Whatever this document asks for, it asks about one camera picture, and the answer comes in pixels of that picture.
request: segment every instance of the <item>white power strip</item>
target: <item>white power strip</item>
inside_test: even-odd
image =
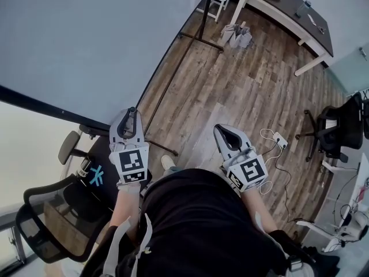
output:
[[[279,132],[276,132],[273,135],[273,140],[277,142],[282,149],[286,149],[288,142],[279,134]]]

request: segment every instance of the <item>bottle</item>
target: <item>bottle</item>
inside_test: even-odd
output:
[[[295,12],[295,15],[300,18],[301,16],[304,16],[307,14],[309,8],[311,7],[310,1],[305,1],[301,4],[301,6],[298,8],[298,10]]]

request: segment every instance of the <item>white shoe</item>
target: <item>white shoe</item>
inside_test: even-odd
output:
[[[171,167],[175,166],[172,158],[170,158],[168,155],[164,155],[161,157],[161,165],[163,165],[164,170],[168,170]]]

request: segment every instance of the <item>white board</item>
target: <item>white board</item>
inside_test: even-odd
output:
[[[201,0],[0,0],[0,85],[111,124]]]

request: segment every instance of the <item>wooden floor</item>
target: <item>wooden floor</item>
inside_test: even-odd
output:
[[[208,18],[204,39],[216,42],[235,8],[235,3],[229,3],[218,24]],[[194,13],[184,30],[194,34],[200,21],[201,14]],[[322,154],[315,153],[310,163],[305,162],[311,138],[297,141],[294,136],[301,130],[311,131],[304,109],[310,109],[316,117],[327,105],[343,104],[344,95],[327,79],[321,65],[295,77],[293,72],[313,57],[293,37],[248,9],[241,11],[238,22],[242,21],[251,28],[252,48],[231,49],[227,45],[219,53],[195,42],[146,137],[178,151],[180,155],[174,161],[180,167],[221,173],[219,166],[223,161],[213,137],[215,124],[225,123],[244,131],[259,154],[274,145],[260,137],[262,128],[281,133],[289,145],[277,165],[292,174],[287,188],[290,219],[309,219],[319,208],[319,199],[328,187],[328,175],[319,172]],[[189,40],[176,39],[152,80],[139,107],[144,127]],[[154,178],[163,173],[160,158],[164,154],[167,152],[150,147],[149,169]],[[278,154],[279,149],[275,148],[264,159]],[[297,226],[287,223],[284,205],[284,186],[289,176],[274,167],[274,160],[267,167],[274,187],[263,200],[279,228],[296,236]]]

